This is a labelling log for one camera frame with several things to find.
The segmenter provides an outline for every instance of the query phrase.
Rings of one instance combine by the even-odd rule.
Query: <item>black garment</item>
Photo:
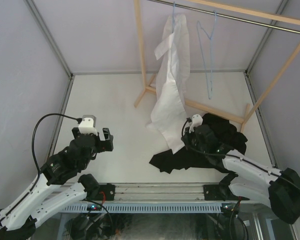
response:
[[[229,120],[211,113],[205,114],[202,118],[202,124],[208,125],[220,142],[230,145],[240,153],[245,154],[248,139],[241,132],[237,132],[237,128],[230,124]],[[214,168],[221,173],[230,173],[230,171],[226,169],[213,166],[204,155],[187,150],[186,147],[181,148],[175,154],[172,153],[171,149],[155,154],[149,163],[160,169],[160,172],[166,172],[168,174],[170,174],[173,169],[187,170],[188,168]]]

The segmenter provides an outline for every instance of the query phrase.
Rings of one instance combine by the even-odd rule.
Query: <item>clothing rack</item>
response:
[[[147,0],[147,1],[170,5],[170,6],[174,5],[172,2],[167,2],[167,1],[163,1],[163,0]],[[264,19],[268,19],[268,20],[275,20],[275,21],[279,21],[279,22],[284,22],[284,23],[289,23],[289,24],[294,24],[294,25],[300,26],[300,19],[294,18],[294,17],[258,11],[258,10],[254,10],[254,9],[250,9],[250,8],[238,7],[235,5],[219,3],[219,2],[210,1],[210,0],[187,0],[187,1],[196,3],[196,4],[202,4],[202,5],[217,8],[217,9],[228,10],[228,11],[232,11],[232,12],[236,12],[236,13],[251,15],[251,16],[260,17],[260,18],[264,18]],[[200,13],[215,15],[215,12],[213,12],[213,11],[202,10],[202,9],[198,9],[198,8],[194,8],[194,7],[190,7],[190,6],[175,4],[175,7],[188,9],[188,10],[196,11],[196,12],[200,12]],[[147,82],[147,77],[146,77],[146,60],[145,60],[143,29],[142,29],[142,18],[141,18],[141,11],[140,11],[140,0],[134,0],[134,13],[135,13],[136,26],[137,26],[139,53],[140,53],[140,61],[141,61],[141,72],[142,72],[142,80],[143,80],[143,91],[141,92],[141,94],[139,95],[139,97],[137,98],[137,100],[134,103],[134,107],[136,108],[146,93],[151,93],[151,94],[156,95],[157,92],[156,92],[155,88],[150,86],[151,83],[155,80],[156,75],[153,74],[151,76],[149,83]],[[263,26],[266,28],[272,28],[272,29],[300,35],[300,31],[290,29],[290,28],[279,27],[276,25],[266,24],[263,22],[252,21],[249,19],[220,14],[220,13],[216,13],[216,15],[219,17],[222,17],[222,18],[227,18],[227,19],[231,19],[231,20],[235,20],[235,21],[240,21],[240,22],[244,22],[244,23]],[[252,107],[252,109],[249,110],[250,105],[249,104],[246,105],[244,117],[236,116],[231,113],[221,111],[219,109],[216,109],[216,108],[213,108],[213,107],[210,107],[210,106],[207,106],[202,103],[195,102],[195,101],[192,101],[189,99],[185,99],[185,104],[187,106],[199,109],[201,111],[211,113],[211,114],[220,116],[224,119],[228,119],[230,121],[239,123],[239,124],[241,124],[241,132],[243,132],[248,120],[251,118],[251,116],[257,110],[257,108],[260,106],[260,104],[263,102],[263,100],[267,97],[267,95],[270,93],[272,88],[277,84],[278,80],[281,78],[281,76],[284,74],[284,72],[287,70],[287,68],[289,67],[291,62],[295,59],[295,57],[298,55],[299,52],[300,52],[300,43],[297,45],[297,47],[295,48],[293,53],[290,55],[290,57],[286,60],[286,62],[284,63],[284,65],[282,66],[282,68],[280,69],[278,74],[274,77],[272,82],[269,84],[268,88],[262,93],[262,95],[257,100],[257,102]]]

